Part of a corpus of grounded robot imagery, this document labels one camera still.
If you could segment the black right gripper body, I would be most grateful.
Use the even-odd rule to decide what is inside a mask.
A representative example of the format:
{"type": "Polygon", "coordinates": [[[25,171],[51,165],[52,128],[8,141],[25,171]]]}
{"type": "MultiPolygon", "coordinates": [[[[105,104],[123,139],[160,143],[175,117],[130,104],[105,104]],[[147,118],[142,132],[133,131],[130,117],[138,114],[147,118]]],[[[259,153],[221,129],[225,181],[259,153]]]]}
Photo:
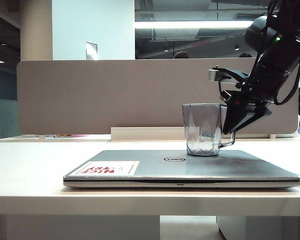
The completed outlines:
{"type": "Polygon", "coordinates": [[[226,77],[234,78],[238,89],[226,91],[228,108],[266,108],[269,103],[283,105],[289,101],[288,95],[278,101],[279,91],[289,77],[288,72],[228,72],[226,77]]]}

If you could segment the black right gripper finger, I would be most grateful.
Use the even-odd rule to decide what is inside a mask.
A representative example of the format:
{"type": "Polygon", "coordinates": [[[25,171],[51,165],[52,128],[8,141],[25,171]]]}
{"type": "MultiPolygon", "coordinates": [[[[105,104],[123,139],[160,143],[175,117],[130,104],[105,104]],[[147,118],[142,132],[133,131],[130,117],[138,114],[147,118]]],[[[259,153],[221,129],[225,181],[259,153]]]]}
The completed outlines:
{"type": "Polygon", "coordinates": [[[252,118],[255,115],[255,105],[237,104],[234,101],[225,101],[225,103],[226,115],[222,129],[224,134],[237,132],[252,123],[252,118]]]}
{"type": "Polygon", "coordinates": [[[255,107],[253,110],[249,110],[246,113],[246,116],[231,129],[231,132],[237,132],[264,117],[270,116],[271,114],[272,112],[267,107],[255,107]]]}

